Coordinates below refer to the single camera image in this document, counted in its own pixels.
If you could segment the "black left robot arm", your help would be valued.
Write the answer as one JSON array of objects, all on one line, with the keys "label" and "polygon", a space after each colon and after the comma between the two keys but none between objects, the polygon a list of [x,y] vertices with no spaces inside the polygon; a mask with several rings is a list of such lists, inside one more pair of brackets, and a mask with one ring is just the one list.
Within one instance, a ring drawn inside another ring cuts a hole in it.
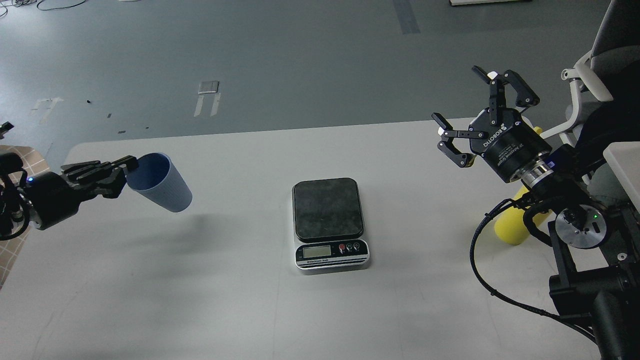
[{"label": "black left robot arm", "polygon": [[138,159],[125,156],[113,162],[86,161],[67,164],[61,173],[29,176],[20,155],[1,152],[1,241],[24,234],[29,225],[46,230],[77,214],[80,204],[98,196],[118,198],[126,175],[138,168]]}]

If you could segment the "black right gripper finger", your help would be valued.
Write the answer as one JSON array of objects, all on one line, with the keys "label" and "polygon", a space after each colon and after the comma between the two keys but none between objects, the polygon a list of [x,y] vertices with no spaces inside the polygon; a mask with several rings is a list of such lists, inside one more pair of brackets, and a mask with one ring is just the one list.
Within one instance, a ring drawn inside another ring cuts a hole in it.
[{"label": "black right gripper finger", "polygon": [[539,96],[530,85],[513,70],[506,70],[505,73],[496,71],[487,72],[480,66],[474,65],[471,70],[485,84],[489,85],[489,124],[498,126],[503,123],[503,110],[506,109],[506,87],[509,85],[516,92],[515,105],[521,109],[529,109],[540,104]]},{"label": "black right gripper finger", "polygon": [[435,123],[437,123],[439,129],[442,130],[439,132],[440,140],[438,142],[438,149],[460,168],[473,166],[476,155],[461,152],[457,147],[455,147],[454,139],[470,139],[474,141],[482,140],[486,139],[489,133],[486,131],[475,130],[455,130],[447,119],[439,112],[433,112],[431,114],[431,118]]}]

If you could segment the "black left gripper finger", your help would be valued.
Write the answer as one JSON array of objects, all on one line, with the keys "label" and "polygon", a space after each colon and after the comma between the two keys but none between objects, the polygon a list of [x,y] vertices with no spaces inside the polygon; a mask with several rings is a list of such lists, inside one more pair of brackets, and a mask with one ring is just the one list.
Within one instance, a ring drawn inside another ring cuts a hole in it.
[{"label": "black left gripper finger", "polygon": [[93,183],[106,180],[116,170],[134,171],[138,168],[138,158],[126,155],[116,161],[85,161],[61,166],[61,173],[73,183]]},{"label": "black left gripper finger", "polygon": [[78,177],[75,191],[82,199],[94,199],[96,196],[117,199],[126,182],[124,170],[92,170]]}]

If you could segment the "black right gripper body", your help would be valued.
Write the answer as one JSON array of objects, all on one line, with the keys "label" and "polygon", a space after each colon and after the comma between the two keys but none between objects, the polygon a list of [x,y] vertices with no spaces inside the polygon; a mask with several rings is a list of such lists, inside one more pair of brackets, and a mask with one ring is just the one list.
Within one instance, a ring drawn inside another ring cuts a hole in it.
[{"label": "black right gripper body", "polygon": [[488,166],[504,183],[511,183],[521,176],[520,171],[529,164],[550,154],[552,147],[529,126],[521,114],[512,108],[498,110],[499,119],[492,124],[489,109],[485,109],[469,128],[483,132],[485,137],[470,139],[471,152],[483,157]]}]

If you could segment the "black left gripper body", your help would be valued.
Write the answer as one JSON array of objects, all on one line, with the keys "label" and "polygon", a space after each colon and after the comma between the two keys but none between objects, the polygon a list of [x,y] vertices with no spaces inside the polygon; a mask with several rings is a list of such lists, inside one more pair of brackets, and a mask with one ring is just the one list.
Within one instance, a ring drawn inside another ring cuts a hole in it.
[{"label": "black left gripper body", "polygon": [[44,231],[77,214],[80,196],[59,174],[47,171],[27,178],[22,196],[29,206],[30,221]]}]

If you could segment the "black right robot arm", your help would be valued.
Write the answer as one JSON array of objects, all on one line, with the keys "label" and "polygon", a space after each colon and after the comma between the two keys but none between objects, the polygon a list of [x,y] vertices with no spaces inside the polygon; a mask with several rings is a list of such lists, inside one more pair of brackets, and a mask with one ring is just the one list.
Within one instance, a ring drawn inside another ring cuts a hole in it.
[{"label": "black right robot arm", "polygon": [[[639,358],[639,223],[629,201],[606,205],[587,191],[582,177],[605,164],[605,147],[631,134],[628,121],[597,118],[575,145],[556,151],[525,123],[522,112],[538,105],[537,94],[516,73],[473,72],[489,86],[489,105],[466,130],[455,130],[439,112],[439,150],[458,167],[482,159],[505,183],[522,182],[519,199],[498,203],[476,228],[470,265],[494,297],[557,321],[594,342],[603,360]],[[475,252],[486,225],[511,208],[523,211],[526,232],[552,248],[557,275],[549,279],[557,314],[516,301],[480,275]]]}]

